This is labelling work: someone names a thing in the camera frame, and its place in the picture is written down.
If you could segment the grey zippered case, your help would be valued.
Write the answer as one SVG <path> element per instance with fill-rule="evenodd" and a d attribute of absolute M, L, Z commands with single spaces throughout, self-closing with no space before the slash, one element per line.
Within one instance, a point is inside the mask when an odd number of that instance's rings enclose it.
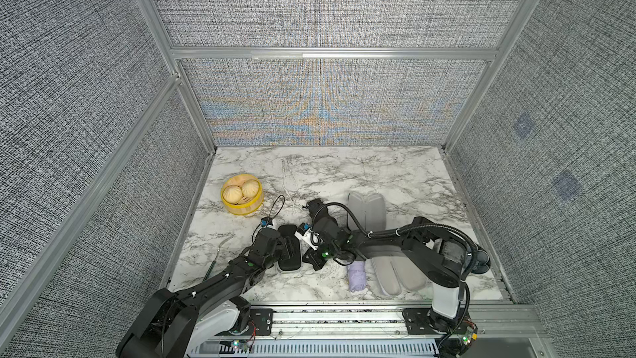
<path fill-rule="evenodd" d="M 280 225 L 278 231 L 283 237 L 287 249 L 286 256 L 278 262 L 278 268 L 283 273 L 298 271 L 302 266 L 300 240 L 296 237 L 296 226 L 292 224 Z"/>

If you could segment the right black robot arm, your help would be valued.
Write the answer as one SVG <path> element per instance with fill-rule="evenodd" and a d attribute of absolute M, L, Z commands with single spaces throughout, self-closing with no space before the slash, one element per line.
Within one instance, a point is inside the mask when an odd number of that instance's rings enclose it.
<path fill-rule="evenodd" d="M 302 256 L 316 271 L 333 260 L 343 265 L 381 257 L 404 257 L 434 286 L 428 326 L 438 334 L 451 334 L 468 318 L 472 273 L 490 270 L 490 255 L 465 232 L 449 225 L 416 217 L 394 230 L 346 230 L 334 220 L 321 219 L 318 230 L 303 225 L 310 247 Z"/>

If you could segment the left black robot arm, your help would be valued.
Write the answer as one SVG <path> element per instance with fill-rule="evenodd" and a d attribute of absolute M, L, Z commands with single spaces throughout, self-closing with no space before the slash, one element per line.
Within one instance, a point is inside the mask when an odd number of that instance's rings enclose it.
<path fill-rule="evenodd" d="M 253 288 L 267 269 L 290 255 L 278 230 L 261 230 L 246 253 L 212 278 L 177 292 L 155 292 L 122 338 L 116 356 L 184 357 L 200 318 Z"/>

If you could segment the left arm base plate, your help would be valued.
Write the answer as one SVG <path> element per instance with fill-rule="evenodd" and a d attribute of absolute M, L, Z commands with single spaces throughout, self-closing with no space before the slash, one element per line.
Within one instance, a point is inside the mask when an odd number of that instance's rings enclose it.
<path fill-rule="evenodd" d="M 273 314 L 271 308 L 243 310 L 238 314 L 237 323 L 230 332 L 237 336 L 270 336 Z"/>

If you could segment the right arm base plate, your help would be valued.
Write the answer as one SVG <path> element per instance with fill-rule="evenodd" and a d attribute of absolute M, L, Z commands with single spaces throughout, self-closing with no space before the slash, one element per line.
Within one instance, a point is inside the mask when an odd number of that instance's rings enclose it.
<path fill-rule="evenodd" d="M 443 334 L 432 327 L 428 311 L 428 308 L 404 308 L 402 310 L 402 317 L 409 336 L 440 336 Z"/>

